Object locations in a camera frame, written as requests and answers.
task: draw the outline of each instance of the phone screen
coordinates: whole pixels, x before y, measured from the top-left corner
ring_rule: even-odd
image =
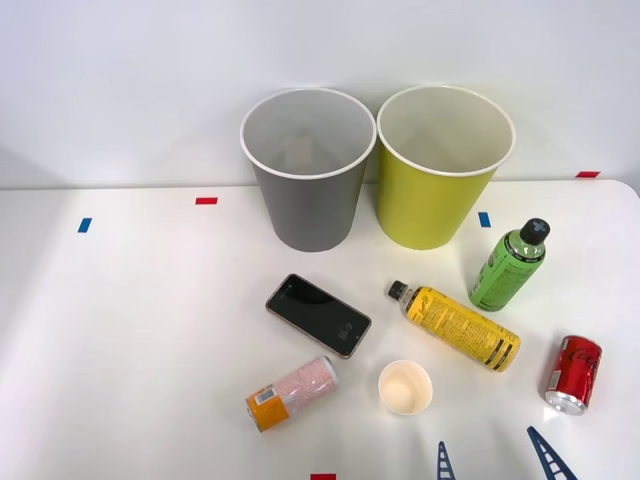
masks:
[[[351,356],[371,325],[369,317],[297,275],[287,277],[267,309],[343,357]]]

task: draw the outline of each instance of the red can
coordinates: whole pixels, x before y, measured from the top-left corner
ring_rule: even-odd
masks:
[[[545,392],[547,402],[569,415],[586,412],[600,357],[602,349],[588,338],[564,337]]]

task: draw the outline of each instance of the bottle label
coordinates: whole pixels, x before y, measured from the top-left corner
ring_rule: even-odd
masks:
[[[247,406],[261,432],[289,418],[289,411],[273,385],[250,395]]]
[[[520,338],[432,288],[417,290],[407,316],[452,347],[502,372],[520,348]]]
[[[469,291],[474,305],[485,310],[500,310],[533,275],[544,260],[518,254],[509,242],[509,234],[498,242],[480,270],[478,281]]]

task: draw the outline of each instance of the blue ladder graphic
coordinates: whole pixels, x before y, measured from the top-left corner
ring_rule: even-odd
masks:
[[[438,445],[438,480],[456,480],[444,442]]]
[[[551,448],[551,445],[535,428],[527,428],[527,433],[533,442],[533,447],[536,449],[540,463],[542,463],[542,469],[547,476],[547,480],[578,480],[573,472],[569,470],[567,464],[562,461],[560,455]]]

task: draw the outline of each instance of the black bottle cap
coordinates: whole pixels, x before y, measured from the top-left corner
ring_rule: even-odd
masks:
[[[520,230],[520,238],[529,245],[540,245],[547,238],[551,227],[541,218],[532,218]]]
[[[406,283],[402,283],[396,280],[395,282],[393,282],[393,285],[391,285],[391,288],[389,289],[389,293],[387,293],[387,295],[395,300],[400,300],[402,293],[407,287],[408,285]]]

